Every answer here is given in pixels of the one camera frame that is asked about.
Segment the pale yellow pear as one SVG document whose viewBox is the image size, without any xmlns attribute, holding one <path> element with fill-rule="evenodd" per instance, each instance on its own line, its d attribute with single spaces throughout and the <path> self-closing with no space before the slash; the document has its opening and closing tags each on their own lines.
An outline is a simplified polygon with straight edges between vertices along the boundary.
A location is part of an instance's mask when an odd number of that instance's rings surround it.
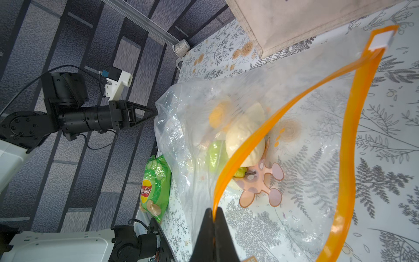
<svg viewBox="0 0 419 262">
<path fill-rule="evenodd" d="M 237 149 L 266 121 L 264 109 L 260 103 L 249 107 L 243 115 L 238 117 L 230 126 L 226 134 L 225 147 L 228 157 L 231 158 Z M 241 167 L 252 167 L 259 163 L 265 151 L 266 142 L 262 139 L 249 156 L 243 161 Z"/>
</svg>

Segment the clear orange zip-top bag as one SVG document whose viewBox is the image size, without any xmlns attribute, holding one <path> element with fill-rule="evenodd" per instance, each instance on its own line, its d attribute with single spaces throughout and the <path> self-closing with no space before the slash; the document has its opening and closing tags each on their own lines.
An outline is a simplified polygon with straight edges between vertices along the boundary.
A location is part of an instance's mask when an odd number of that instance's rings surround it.
<svg viewBox="0 0 419 262">
<path fill-rule="evenodd" d="M 171 86 L 156 102 L 157 144 L 178 188 L 193 250 L 205 211 L 221 207 L 239 259 L 335 262 L 348 236 L 356 199 L 355 148 L 362 110 L 388 50 L 369 51 L 377 33 L 358 31 L 237 76 Z M 216 129 L 208 117 L 229 102 Z M 255 103 L 266 121 L 219 175 L 206 164 L 209 145 L 226 139 Z M 243 161 L 265 139 L 262 159 Z"/>
</svg>

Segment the floral patterned table mat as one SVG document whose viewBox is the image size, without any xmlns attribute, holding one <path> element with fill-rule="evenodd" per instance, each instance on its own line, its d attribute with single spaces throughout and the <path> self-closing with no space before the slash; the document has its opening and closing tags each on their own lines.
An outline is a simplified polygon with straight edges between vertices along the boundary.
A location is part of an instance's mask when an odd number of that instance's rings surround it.
<svg viewBox="0 0 419 262">
<path fill-rule="evenodd" d="M 190 51 L 157 101 L 172 172 L 163 230 L 175 262 L 197 237 L 226 161 L 296 95 L 258 141 L 250 174 L 219 206 L 239 260 L 419 259 L 419 3 L 403 1 L 257 59 L 233 21 Z"/>
</svg>

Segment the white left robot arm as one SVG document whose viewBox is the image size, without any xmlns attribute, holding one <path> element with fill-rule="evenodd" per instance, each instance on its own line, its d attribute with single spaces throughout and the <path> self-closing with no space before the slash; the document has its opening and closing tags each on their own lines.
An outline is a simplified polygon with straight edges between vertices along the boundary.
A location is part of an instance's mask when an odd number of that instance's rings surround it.
<svg viewBox="0 0 419 262">
<path fill-rule="evenodd" d="M 120 100 L 122 89 L 132 76 L 121 72 L 107 79 L 108 105 L 86 107 L 88 100 L 83 76 L 49 73 L 39 77 L 44 88 L 45 112 L 18 111 L 1 121 L 1 187 L 9 184 L 29 156 L 52 133 L 62 131 L 73 141 L 86 132 L 116 133 L 137 127 L 156 112 L 133 102 Z M 159 235 L 150 227 L 136 234 L 132 225 L 74 233 L 34 233 L 1 227 L 3 262 L 137 262 L 158 253 Z"/>
</svg>

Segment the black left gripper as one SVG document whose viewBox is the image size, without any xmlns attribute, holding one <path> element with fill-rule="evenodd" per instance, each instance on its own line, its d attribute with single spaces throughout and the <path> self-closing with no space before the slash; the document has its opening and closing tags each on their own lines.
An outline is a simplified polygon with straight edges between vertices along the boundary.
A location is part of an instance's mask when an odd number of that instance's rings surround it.
<svg viewBox="0 0 419 262">
<path fill-rule="evenodd" d="M 157 116 L 155 109 L 124 100 L 109 101 L 109 110 L 116 131 L 140 126 Z"/>
</svg>

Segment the yellow orange toy fruit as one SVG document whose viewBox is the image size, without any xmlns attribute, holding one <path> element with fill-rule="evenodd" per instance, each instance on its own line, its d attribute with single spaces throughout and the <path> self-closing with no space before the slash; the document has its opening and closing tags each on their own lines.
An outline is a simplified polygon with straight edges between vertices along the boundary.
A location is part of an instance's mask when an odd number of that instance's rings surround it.
<svg viewBox="0 0 419 262">
<path fill-rule="evenodd" d="M 218 128 L 222 123 L 223 120 L 225 118 L 225 115 L 227 113 L 227 111 L 230 108 L 230 103 L 229 102 L 221 102 L 219 103 L 210 113 L 208 120 L 209 120 L 209 125 L 216 129 Z"/>
</svg>

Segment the green toy fruit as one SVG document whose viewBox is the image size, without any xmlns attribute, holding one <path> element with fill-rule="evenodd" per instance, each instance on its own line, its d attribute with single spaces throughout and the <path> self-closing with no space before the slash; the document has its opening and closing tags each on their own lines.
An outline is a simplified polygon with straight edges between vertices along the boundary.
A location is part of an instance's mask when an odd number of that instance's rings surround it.
<svg viewBox="0 0 419 262">
<path fill-rule="evenodd" d="M 209 145 L 206 154 L 206 164 L 208 166 L 208 171 L 211 174 L 219 175 L 228 160 L 229 156 L 226 151 L 224 140 L 216 140 Z"/>
</svg>

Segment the green Lays chips bag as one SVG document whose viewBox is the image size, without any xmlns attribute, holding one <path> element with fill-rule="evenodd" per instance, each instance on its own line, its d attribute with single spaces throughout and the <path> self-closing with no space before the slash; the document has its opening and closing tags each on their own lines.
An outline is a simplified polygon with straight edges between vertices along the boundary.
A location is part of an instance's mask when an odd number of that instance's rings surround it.
<svg viewBox="0 0 419 262">
<path fill-rule="evenodd" d="M 171 170 L 163 155 L 152 156 L 146 164 L 140 207 L 161 223 L 169 204 Z"/>
</svg>

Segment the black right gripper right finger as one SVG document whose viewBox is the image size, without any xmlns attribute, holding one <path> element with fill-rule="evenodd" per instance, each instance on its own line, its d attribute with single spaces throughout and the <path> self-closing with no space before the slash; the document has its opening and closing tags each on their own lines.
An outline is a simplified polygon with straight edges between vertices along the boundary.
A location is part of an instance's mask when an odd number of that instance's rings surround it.
<svg viewBox="0 0 419 262">
<path fill-rule="evenodd" d="M 215 262 L 240 262 L 221 207 L 217 208 L 215 223 Z"/>
</svg>

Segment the beige Monet tote bag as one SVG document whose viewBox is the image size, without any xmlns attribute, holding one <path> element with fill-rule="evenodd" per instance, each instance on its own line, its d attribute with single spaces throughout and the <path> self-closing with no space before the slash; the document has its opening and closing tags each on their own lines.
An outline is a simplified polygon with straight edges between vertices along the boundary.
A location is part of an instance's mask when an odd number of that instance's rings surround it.
<svg viewBox="0 0 419 262">
<path fill-rule="evenodd" d="M 389 0 L 227 1 L 261 59 L 397 3 Z"/>
</svg>

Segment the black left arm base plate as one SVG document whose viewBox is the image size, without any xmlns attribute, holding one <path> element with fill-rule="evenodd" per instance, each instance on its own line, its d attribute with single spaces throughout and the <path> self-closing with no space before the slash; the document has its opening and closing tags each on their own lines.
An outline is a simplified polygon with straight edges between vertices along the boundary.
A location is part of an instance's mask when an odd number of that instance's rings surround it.
<svg viewBox="0 0 419 262">
<path fill-rule="evenodd" d="M 151 262 L 177 262 L 175 253 L 169 244 L 168 238 L 165 236 L 160 224 L 153 217 L 148 226 L 148 233 L 156 238 L 156 252 L 150 258 Z"/>
</svg>

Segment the white zip slider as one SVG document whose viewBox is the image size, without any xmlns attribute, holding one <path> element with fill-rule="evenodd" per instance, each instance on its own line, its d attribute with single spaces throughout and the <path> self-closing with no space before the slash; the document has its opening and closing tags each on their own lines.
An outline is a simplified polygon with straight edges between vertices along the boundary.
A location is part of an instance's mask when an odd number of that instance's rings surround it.
<svg viewBox="0 0 419 262">
<path fill-rule="evenodd" d="M 375 34 L 368 46 L 368 50 L 371 52 L 379 49 L 387 50 L 393 42 L 394 35 L 394 31 L 386 31 Z"/>
</svg>

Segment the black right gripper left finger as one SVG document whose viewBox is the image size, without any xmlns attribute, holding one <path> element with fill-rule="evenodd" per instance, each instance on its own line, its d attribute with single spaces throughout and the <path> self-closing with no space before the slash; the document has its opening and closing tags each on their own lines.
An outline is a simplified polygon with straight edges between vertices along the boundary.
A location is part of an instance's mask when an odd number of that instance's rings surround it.
<svg viewBox="0 0 419 262">
<path fill-rule="evenodd" d="M 212 262 L 214 260 L 215 230 L 212 210 L 208 208 L 204 213 L 203 222 L 190 262 Z"/>
</svg>

